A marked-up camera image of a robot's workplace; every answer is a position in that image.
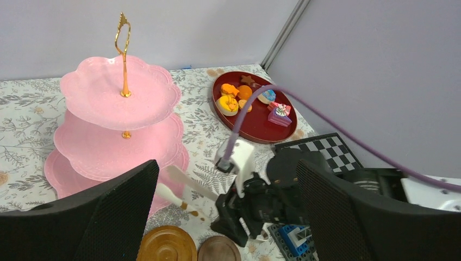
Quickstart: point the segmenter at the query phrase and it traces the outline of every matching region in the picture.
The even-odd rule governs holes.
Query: black and white checkered pattern
[[[275,151],[298,148],[303,151],[320,151],[334,172],[363,168],[337,133],[315,136],[275,145]]]

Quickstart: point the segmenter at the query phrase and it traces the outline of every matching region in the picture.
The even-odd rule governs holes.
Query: table
[[[245,71],[269,79],[259,65],[213,67],[170,71],[183,97],[176,106],[184,122],[183,143],[190,155],[188,173],[205,187],[224,193],[233,181],[214,170],[217,148],[230,135],[230,130],[215,116],[210,106],[210,88],[214,79],[229,71]],[[43,163],[54,149],[53,133],[64,120],[65,101],[59,91],[59,78],[11,80],[0,82],[0,212],[28,210],[57,199],[54,189],[43,175]],[[302,116],[290,140],[316,135]],[[256,146],[259,172],[273,157],[269,145]],[[213,219],[217,217],[214,203],[189,187],[183,198]],[[170,205],[147,221],[145,233],[162,225],[174,225],[187,231],[197,247],[206,238],[217,235],[209,227]],[[270,238],[264,243],[248,243],[239,248],[242,260],[283,260]]]

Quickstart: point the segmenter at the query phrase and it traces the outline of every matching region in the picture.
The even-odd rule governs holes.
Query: pink plate
[[[132,95],[125,98],[120,95],[121,56],[83,60],[76,71],[61,79],[67,109],[84,121],[118,131],[139,129],[166,119],[181,98],[170,73],[131,55],[127,56],[127,73]]]
[[[189,154],[183,145],[181,145],[181,153],[173,161],[173,165],[186,171],[189,165]],[[70,162],[58,150],[50,153],[45,161],[43,171],[50,185],[56,190],[58,198],[68,197],[97,184],[101,184],[100,181],[87,179],[76,173]],[[171,181],[165,170],[160,170],[158,182],[166,184],[176,196],[183,196],[184,183]],[[154,195],[149,217],[169,204],[168,201]]]
[[[107,181],[149,159],[168,166],[180,153],[183,132],[181,119],[173,113],[124,139],[120,130],[102,128],[66,111],[64,123],[54,133],[54,145],[80,175]]]

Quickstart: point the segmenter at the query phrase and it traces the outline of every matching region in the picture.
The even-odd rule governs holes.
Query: gray wall
[[[128,53],[167,69],[261,62],[298,0],[9,0],[0,8],[0,80],[57,77],[115,57],[120,12]],[[126,26],[120,45],[124,46]]]
[[[312,0],[269,74],[399,163],[461,178],[460,0]]]

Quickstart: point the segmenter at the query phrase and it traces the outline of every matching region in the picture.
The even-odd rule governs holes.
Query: red lacquer tray
[[[224,116],[216,107],[216,101],[221,97],[222,84],[228,83],[234,85],[235,87],[247,85],[240,82],[242,76],[251,76],[251,78],[255,81],[256,84],[250,86],[253,92],[261,85],[272,84],[259,76],[247,72],[228,72],[222,74],[215,80],[212,88],[213,107],[215,108],[216,114],[221,121],[230,129],[234,127],[235,120],[237,120],[241,111],[239,111],[235,116]],[[283,93],[276,90],[274,90],[274,92],[276,94],[275,102],[293,107],[291,102]],[[296,126],[298,125],[295,110],[292,109],[289,115],[292,123],[287,127],[283,127],[267,120],[270,111],[267,109],[266,104],[256,99],[252,106],[253,108],[251,112],[246,114],[242,128],[240,129],[239,135],[241,137],[260,144],[272,144],[288,139],[295,132]]]

